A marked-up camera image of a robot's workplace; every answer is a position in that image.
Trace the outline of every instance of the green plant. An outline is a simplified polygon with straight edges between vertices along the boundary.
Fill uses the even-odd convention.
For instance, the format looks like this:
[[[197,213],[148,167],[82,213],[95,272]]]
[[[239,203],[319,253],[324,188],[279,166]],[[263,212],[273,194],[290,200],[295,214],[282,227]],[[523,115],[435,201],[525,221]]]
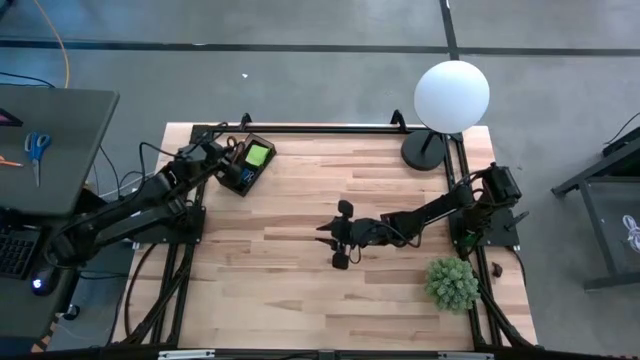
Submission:
[[[458,258],[437,259],[427,270],[427,295],[439,310],[461,313],[471,309],[478,293],[478,280],[473,277],[471,264]]]

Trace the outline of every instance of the gray floor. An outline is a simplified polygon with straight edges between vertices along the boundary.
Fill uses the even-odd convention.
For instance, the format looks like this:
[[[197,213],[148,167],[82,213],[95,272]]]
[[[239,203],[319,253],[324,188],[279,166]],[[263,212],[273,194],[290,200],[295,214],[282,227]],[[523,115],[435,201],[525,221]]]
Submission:
[[[638,48],[635,0],[451,0],[463,46]],[[257,44],[444,45],[437,0],[42,1],[66,39]],[[0,22],[0,36],[50,38],[30,1]],[[120,105],[104,140],[120,174],[137,169],[136,146],[158,143],[168,121],[410,122],[417,79],[445,55],[70,51],[71,86],[115,89]],[[549,189],[597,159],[638,108],[640,59],[489,57],[491,104],[483,122],[500,164],[514,171],[531,215],[519,225],[538,339],[551,349],[637,354],[640,286],[585,293],[604,275],[577,194]],[[0,48],[0,68],[64,80],[59,51]],[[147,163],[155,161],[148,154]],[[114,188],[98,158],[102,193]],[[122,250],[114,257],[124,259]],[[98,345],[122,284],[83,283],[87,306],[52,348]]]

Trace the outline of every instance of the desk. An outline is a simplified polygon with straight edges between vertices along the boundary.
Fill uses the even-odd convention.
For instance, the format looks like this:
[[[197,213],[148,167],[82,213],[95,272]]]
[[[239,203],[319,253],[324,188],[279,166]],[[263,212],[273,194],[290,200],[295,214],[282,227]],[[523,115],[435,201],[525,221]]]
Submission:
[[[625,216],[640,218],[638,211],[638,159],[640,138],[635,129],[603,151],[604,157],[551,191],[563,198],[580,190],[598,246],[607,266],[607,276],[584,283],[586,291],[640,283],[638,253],[625,241],[630,232]]]
[[[118,98],[111,91],[0,86],[0,107],[24,122],[22,127],[0,127],[0,155],[25,164],[18,169],[0,167],[0,206],[30,215],[27,223],[49,228],[49,234],[66,225],[74,211],[88,211],[79,206],[87,205],[86,197],[95,196],[82,199],[82,185]],[[47,133],[52,139],[41,165],[40,188],[24,152],[30,131]],[[36,255],[34,261],[44,259]],[[22,280],[0,278],[0,336],[44,336],[54,314],[66,310],[77,280],[74,274],[61,271],[48,296],[33,294],[29,275]]]
[[[188,143],[192,125],[169,123],[162,148],[174,152]],[[334,270],[331,250],[314,241],[324,235],[314,229],[338,214],[340,199],[354,204],[355,218],[376,218],[437,198],[447,191],[444,166],[429,172],[406,166],[404,135],[260,136],[278,155],[245,198],[215,180],[207,183],[205,232],[193,259],[179,347],[472,349],[468,316],[438,312],[423,290],[427,265],[456,256],[447,220],[425,229],[419,249],[367,247],[362,262],[347,271]],[[471,171],[494,160],[486,127],[468,130],[464,140]],[[158,167],[169,160],[160,155]],[[496,301],[535,343],[517,260],[505,249],[486,250],[488,263],[504,268],[492,280]],[[156,247],[135,284],[134,326],[158,296],[166,251]],[[482,305],[479,313],[489,339]],[[120,311],[114,340],[124,338],[122,324]]]

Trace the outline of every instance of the wooden table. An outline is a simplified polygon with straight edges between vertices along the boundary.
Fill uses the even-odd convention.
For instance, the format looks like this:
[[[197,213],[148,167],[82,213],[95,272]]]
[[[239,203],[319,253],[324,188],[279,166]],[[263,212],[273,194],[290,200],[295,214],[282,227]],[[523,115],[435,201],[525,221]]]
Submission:
[[[162,148],[175,152],[187,144],[192,125],[167,124]],[[278,155],[245,198],[215,180],[207,184],[205,233],[193,260],[180,347],[472,349],[468,316],[438,312],[423,290],[427,265],[455,256],[446,219],[424,230],[419,249],[367,247],[347,271],[333,269],[332,251],[314,241],[326,236],[315,228],[338,215],[340,199],[354,204],[355,218],[379,218],[439,197],[447,191],[444,166],[428,172],[406,166],[403,135],[261,136]],[[486,127],[469,129],[464,141],[471,171],[494,161]],[[169,160],[161,155],[158,167]],[[504,268],[501,278],[492,279],[497,303],[535,343],[518,262],[505,249],[486,250],[487,262]],[[136,281],[134,326],[158,296],[166,251],[156,247]],[[479,313],[490,339],[484,306]],[[124,337],[122,314],[114,340]]]

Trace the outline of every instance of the black lamp stand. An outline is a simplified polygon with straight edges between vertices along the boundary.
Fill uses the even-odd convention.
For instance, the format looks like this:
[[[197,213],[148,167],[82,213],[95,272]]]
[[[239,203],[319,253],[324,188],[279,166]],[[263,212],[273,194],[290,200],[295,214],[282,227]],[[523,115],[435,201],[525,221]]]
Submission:
[[[435,169],[444,159],[444,143],[433,130],[414,131],[402,143],[402,159],[420,171]]]

